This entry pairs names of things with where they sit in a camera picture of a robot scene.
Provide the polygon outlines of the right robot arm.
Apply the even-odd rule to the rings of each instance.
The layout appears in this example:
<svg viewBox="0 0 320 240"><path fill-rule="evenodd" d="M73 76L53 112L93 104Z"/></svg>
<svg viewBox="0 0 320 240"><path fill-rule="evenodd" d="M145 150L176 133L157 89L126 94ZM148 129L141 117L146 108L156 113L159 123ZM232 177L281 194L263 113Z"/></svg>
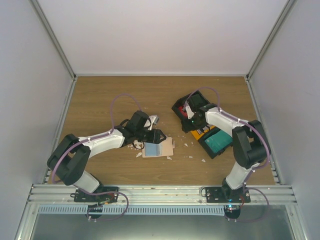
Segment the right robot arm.
<svg viewBox="0 0 320 240"><path fill-rule="evenodd" d="M224 111L218 103L210 103L200 91L194 91L178 100L179 111L184 113L184 132L200 130L212 125L232 140L235 163L223 180L221 196L234 202L253 172L270 163L271 150L260 121L247 121Z"/></svg>

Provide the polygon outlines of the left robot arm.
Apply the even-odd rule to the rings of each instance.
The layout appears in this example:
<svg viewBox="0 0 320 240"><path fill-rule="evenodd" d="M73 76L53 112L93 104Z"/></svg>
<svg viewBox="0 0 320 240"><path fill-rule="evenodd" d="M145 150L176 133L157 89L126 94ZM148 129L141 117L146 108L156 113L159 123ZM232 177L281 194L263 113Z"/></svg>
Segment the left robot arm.
<svg viewBox="0 0 320 240"><path fill-rule="evenodd" d="M66 135L47 160L52 177L58 177L66 186L73 185L85 193L92 202L103 197L103 184L92 174L85 171L88 160L100 153L120 149L135 141L159 145L167 136L153 128L157 124L157 115L147 115L136 111L131 119L122 121L112 129L92 136L76 137Z"/></svg>

